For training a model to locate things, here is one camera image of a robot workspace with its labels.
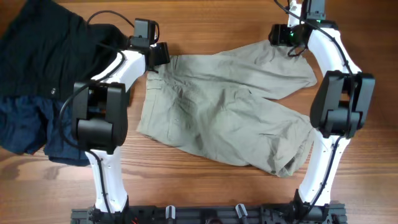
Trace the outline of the khaki cargo shorts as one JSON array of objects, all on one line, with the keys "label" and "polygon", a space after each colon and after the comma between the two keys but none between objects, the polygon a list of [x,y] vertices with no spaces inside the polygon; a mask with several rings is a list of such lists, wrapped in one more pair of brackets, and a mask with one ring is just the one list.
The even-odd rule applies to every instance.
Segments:
[{"label": "khaki cargo shorts", "polygon": [[173,55],[147,75],[138,131],[234,166],[291,176],[314,141],[309,117],[279,100],[317,82],[303,57],[264,40],[213,55]]}]

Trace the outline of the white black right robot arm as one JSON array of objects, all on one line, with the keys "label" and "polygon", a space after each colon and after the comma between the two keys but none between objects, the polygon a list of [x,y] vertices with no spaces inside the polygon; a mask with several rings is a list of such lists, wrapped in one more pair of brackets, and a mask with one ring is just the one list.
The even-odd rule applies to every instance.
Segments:
[{"label": "white black right robot arm", "polygon": [[305,47],[322,71],[323,80],[310,108],[315,141],[298,195],[308,208],[324,207],[331,201],[341,157],[364,126],[376,81],[351,60],[339,30],[325,21],[275,24],[269,41],[273,46]]}]

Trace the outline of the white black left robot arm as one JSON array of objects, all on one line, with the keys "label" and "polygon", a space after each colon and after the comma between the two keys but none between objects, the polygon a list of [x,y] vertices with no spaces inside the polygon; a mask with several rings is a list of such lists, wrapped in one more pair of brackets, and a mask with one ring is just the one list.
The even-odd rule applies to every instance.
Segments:
[{"label": "white black left robot arm", "polygon": [[72,134],[89,159],[96,189],[94,208],[101,214],[122,213],[127,206],[121,146],[128,129],[129,89],[143,74],[169,62],[165,42],[146,49],[131,46],[90,81],[74,86]]}]

